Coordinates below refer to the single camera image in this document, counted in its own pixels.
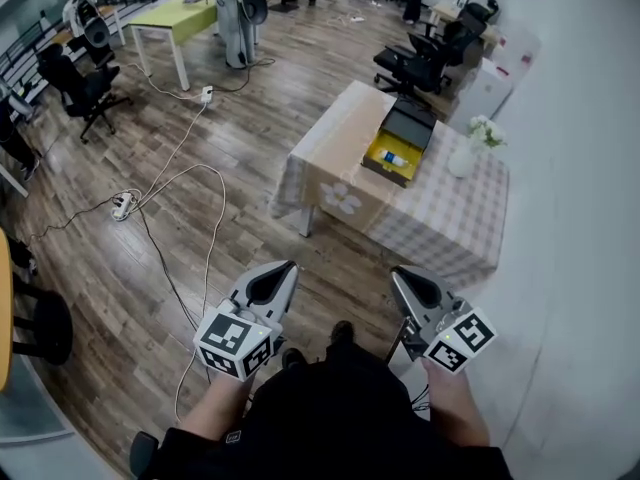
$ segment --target checkered tablecloth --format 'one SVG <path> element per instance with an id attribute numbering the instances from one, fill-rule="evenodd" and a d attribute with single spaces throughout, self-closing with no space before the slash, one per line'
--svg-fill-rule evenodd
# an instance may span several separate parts
<path id="1" fill-rule="evenodd" d="M 509 172 L 486 152 L 455 178 L 447 160 L 465 138 L 440 122 L 408 188 L 363 167 L 395 100 L 353 82 L 289 154 L 270 214 L 319 206 L 456 289 L 477 282 L 498 265 Z"/>

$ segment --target black railing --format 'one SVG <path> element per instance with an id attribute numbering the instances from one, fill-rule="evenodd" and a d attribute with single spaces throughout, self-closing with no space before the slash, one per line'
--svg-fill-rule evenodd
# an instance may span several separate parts
<path id="1" fill-rule="evenodd" d="M 119 17 L 122 20 L 129 14 L 137 11 L 144 5 L 156 0 L 98 0 L 98 5 L 112 5 L 119 8 Z M 115 21 L 113 15 L 105 20 L 107 25 Z M 56 21 L 46 30 L 38 23 L 30 27 L 20 38 L 0 55 L 0 77 L 14 89 L 29 88 L 35 85 L 39 79 L 37 75 L 36 55 L 46 48 L 51 39 L 62 29 L 62 19 Z"/>

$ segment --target person's hand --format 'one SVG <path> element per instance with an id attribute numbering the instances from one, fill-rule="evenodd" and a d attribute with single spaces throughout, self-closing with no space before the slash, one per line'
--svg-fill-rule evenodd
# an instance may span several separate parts
<path id="1" fill-rule="evenodd" d="M 473 401 L 464 372 L 452 375 L 422 359 L 429 375 L 431 423 L 458 446 L 489 446 L 489 429 Z"/>

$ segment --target white vase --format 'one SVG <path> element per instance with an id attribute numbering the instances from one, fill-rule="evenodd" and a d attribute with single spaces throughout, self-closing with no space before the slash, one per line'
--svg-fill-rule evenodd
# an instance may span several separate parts
<path id="1" fill-rule="evenodd" d="M 449 172 L 456 178 L 466 178 L 473 174 L 476 158 L 477 151 L 475 148 L 469 144 L 469 141 L 462 141 L 449 157 L 449 162 L 447 163 Z"/>

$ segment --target open box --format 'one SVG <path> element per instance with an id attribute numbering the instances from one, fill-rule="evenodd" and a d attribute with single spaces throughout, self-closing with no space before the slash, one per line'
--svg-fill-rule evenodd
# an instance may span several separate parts
<path id="1" fill-rule="evenodd" d="M 406 188 L 429 145 L 436 121 L 431 112 L 416 103 L 396 101 L 362 157 L 362 165 Z M 385 152 L 393 153 L 407 163 L 398 166 L 386 161 Z"/>

